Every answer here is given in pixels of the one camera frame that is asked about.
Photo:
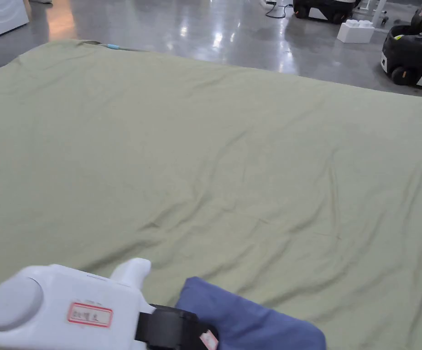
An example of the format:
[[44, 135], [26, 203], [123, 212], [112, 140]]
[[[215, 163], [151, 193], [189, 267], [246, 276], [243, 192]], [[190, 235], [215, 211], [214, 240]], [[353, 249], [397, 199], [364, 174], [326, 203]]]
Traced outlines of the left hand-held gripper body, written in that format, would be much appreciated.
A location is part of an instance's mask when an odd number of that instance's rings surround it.
[[109, 278], [52, 264], [0, 284], [0, 350], [199, 350], [194, 314], [147, 303], [151, 262], [133, 258]]

